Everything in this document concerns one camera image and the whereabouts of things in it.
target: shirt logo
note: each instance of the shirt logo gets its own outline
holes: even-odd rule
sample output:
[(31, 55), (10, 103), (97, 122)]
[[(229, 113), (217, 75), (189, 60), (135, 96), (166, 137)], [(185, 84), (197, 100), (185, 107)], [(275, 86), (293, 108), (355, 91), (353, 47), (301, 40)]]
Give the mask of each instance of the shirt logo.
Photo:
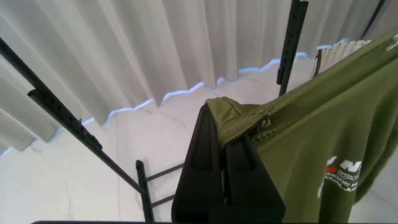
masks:
[(326, 174), (318, 190), (318, 198), (322, 196), (322, 188), (325, 180), (332, 181), (347, 192), (352, 192), (358, 187), (359, 172), (361, 170), (362, 161), (352, 162), (346, 159), (340, 164), (336, 164), (336, 159), (337, 156), (333, 156), (327, 161)]

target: white tile floor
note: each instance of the white tile floor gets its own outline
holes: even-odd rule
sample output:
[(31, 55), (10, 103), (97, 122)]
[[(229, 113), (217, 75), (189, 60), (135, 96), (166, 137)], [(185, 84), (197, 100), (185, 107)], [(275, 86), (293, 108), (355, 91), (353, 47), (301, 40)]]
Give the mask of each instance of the white tile floor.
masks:
[[(289, 89), (310, 78), (313, 61), (294, 65)], [(173, 96), (160, 107), (148, 104), (114, 114), (104, 127), (86, 125), (103, 150), (133, 179), (135, 161), (152, 175), (183, 162), (199, 108), (207, 98), (228, 96), (240, 103), (262, 104), (277, 97), (278, 64), (247, 72), (237, 82), (220, 82), (217, 90), (201, 86)], [(372, 190), (354, 206), (351, 222), (398, 220), (398, 154)], [(152, 201), (174, 193), (180, 170), (149, 183)], [(154, 209), (155, 219), (170, 221), (171, 202)], [(0, 223), (37, 220), (143, 220), (140, 196), (66, 131), (46, 144), (36, 141), (23, 152), (0, 158)]]

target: metal rack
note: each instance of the metal rack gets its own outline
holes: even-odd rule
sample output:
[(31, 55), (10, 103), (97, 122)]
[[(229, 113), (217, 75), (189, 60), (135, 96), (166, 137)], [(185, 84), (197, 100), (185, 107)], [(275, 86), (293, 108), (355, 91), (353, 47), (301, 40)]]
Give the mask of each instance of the metal rack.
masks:
[[(304, 22), (308, 2), (292, 0), (289, 14), (289, 23), (285, 36), (284, 48), (277, 75), (277, 83), (281, 85), (280, 95), (286, 92), (290, 78), (290, 72), (295, 57), (297, 44)], [(87, 129), (74, 117), (68, 108), (48, 89), (48, 87), (37, 77), (37, 75), (21, 60), (21, 58), (0, 38), (0, 54), (34, 87), (28, 96), (34, 100), (43, 110), (56, 119), (66, 130), (73, 134), (83, 143), (96, 157), (101, 159), (118, 176), (125, 180), (132, 188), (140, 193), (142, 199), (142, 209), (147, 223), (154, 223), (152, 209), (162, 205), (174, 198), (174, 195), (163, 198), (152, 203), (150, 200), (148, 182), (158, 177), (166, 175), (175, 170), (181, 169), (183, 164), (177, 165), (158, 174), (146, 177), (144, 163), (136, 161), (138, 183), (134, 181), (117, 163), (115, 163), (102, 150), (102, 145), (91, 135)]]

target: green garment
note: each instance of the green garment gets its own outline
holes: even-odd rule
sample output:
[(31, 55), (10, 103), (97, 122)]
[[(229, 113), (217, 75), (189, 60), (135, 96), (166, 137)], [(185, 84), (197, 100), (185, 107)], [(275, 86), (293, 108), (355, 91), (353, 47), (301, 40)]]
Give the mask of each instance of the green garment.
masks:
[(264, 105), (207, 100), (221, 147), (249, 133), (284, 222), (347, 222), (398, 140), (398, 29)]

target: light under curtain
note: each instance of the light under curtain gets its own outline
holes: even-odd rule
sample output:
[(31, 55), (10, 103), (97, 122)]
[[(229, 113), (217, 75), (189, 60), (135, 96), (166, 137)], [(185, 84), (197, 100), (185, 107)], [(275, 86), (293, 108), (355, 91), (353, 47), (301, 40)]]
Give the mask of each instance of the light under curtain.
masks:
[[(82, 120), (199, 82), (238, 79), (282, 53), (290, 0), (0, 0), (0, 36)], [(363, 38), (379, 1), (311, 0), (299, 52)], [(0, 59), (0, 152), (49, 141), (60, 125)]]

